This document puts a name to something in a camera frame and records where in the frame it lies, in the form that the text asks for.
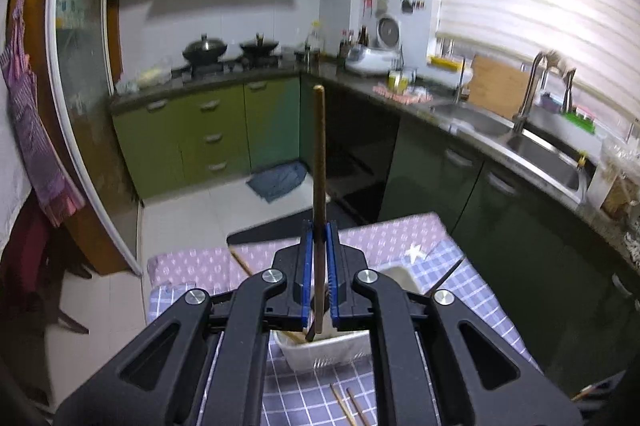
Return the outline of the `white rice cooker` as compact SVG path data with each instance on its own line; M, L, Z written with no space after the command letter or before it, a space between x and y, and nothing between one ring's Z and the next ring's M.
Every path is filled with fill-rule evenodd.
M347 54L345 68L360 75L386 75L399 60L398 50L356 45Z

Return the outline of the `steel kitchen faucet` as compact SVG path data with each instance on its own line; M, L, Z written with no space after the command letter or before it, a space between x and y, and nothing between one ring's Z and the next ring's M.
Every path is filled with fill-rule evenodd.
M521 134L528 122L540 81L544 78L544 73L538 73L538 69L541 66L544 66L544 70L546 71L555 70L561 76L564 84L564 97L560 113L564 114L574 111L573 85L576 68L557 50L541 50L541 52L535 56L530 66L522 104L520 108L518 108L518 112L513 116L513 131L515 134Z

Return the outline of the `dark wooden chopstick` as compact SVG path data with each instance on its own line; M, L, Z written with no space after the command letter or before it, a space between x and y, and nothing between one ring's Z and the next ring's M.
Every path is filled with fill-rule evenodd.
M296 345L304 345L307 342L306 336L302 332L281 331L281 334L292 340Z

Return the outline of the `yellow mug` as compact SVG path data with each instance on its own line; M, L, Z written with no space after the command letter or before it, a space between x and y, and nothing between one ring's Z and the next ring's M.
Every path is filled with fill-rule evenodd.
M410 84L410 78L401 70L388 72L387 88L395 94L404 94Z

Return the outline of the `stainless steel sink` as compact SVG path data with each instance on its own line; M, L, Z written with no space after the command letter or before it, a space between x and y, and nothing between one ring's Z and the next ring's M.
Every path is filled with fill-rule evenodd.
M571 211L585 202L591 175L571 155L531 131L465 102L445 102L428 110L440 127L480 148Z

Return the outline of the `blue checkered tablecloth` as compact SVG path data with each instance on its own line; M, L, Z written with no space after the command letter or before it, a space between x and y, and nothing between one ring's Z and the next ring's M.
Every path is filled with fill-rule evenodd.
M460 247L448 235L434 213L384 221L370 226L346 229L341 243L366 254L373 268L405 268L420 293L436 282L454 293L477 316L510 344L526 361L533 359L525 342L500 307L489 285L464 258ZM269 268L274 253L295 239L248 243L235 246L253 272ZM235 289L246 274L231 257L227 247L160 254L148 262L151 282L149 318L155 320L185 291L201 287L215 295ZM371 424L375 424L376 406L373 368L370 358L349 364L293 373L284 359L274 359L270 338L267 372L262 395L264 425L343 425L346 422L336 403L331 384L341 391L352 388Z

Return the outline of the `reddish wooden chopstick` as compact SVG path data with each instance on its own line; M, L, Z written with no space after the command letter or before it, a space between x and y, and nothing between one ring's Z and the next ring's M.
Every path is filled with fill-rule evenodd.
M314 331L323 331L326 277L326 96L314 85Z

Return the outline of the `white plastic utensil holder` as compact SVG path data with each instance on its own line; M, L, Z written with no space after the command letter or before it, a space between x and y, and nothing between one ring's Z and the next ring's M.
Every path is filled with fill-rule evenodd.
M319 339L305 344L295 344L283 332L272 334L274 359L284 359L284 363L293 373L307 373L344 365L371 356L369 333L367 331L339 332L325 316L323 325L328 328Z

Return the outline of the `black wok with lid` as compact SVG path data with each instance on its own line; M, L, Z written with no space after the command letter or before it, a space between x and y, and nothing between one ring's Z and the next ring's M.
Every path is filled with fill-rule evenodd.
M209 66L216 64L221 56L224 56L228 45L220 38L210 38L207 34L202 34L198 41L186 45L182 51L182 56L192 67Z

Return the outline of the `light bamboo chopstick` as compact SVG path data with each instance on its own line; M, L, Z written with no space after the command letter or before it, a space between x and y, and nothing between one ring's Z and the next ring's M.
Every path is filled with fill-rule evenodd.
M336 403L340 407L349 426L356 426L357 425L356 420L352 416L352 412L349 411L349 407L344 400L344 397L342 392L340 391L340 388L338 388L335 384L331 384L330 389L332 391L332 394L334 396Z

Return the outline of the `brown wooden chopstick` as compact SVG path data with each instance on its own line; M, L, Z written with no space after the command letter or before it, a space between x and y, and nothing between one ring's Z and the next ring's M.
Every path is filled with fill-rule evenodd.
M350 402L352 402L352 405L357 412L357 416L359 417L361 424L363 424L363 426L371 426L371 423L369 422L366 413L363 411L362 406L360 406L360 403L358 402L355 393L352 391L352 388L347 387L346 392L348 394Z

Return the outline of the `purple checkered apron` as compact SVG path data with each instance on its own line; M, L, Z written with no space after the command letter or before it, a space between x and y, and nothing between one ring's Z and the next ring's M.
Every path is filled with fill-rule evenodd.
M25 52L25 0L16 0L11 35L1 54L1 71L9 92L10 116L23 163L40 209L53 227L85 206L56 152L38 111L37 75Z

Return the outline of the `wooden cutting board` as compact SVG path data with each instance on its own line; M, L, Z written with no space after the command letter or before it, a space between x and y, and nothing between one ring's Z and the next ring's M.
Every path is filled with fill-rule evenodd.
M521 108L528 74L501 61L476 55L468 101L472 105L512 120Z

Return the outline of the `glass sliding door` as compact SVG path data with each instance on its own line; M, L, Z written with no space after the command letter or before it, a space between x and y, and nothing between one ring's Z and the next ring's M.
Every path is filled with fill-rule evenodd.
M85 205L66 226L90 266L141 276L140 202L115 135L106 0L46 0L47 69L63 160Z

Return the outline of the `green lower cabinets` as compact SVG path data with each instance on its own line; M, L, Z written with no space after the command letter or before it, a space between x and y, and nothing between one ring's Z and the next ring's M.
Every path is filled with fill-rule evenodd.
M138 197L222 183L299 158L300 77L235 75L112 102Z

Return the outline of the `light wooden chopstick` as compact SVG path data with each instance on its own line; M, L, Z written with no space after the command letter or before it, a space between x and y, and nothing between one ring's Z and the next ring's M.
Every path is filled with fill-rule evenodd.
M253 272L252 268L250 268L250 265L247 264L247 262L245 261L243 256L237 250L235 250L235 248L232 247L232 246L229 246L228 250L229 250L229 253L230 253L231 257L238 264L238 266L243 270L243 272L248 277L253 276L254 272Z

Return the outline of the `blue floor mat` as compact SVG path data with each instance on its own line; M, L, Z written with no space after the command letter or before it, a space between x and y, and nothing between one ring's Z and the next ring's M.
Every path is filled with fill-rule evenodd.
M254 194L272 203L300 186L307 175L306 167L299 161L266 169L247 180L246 184Z

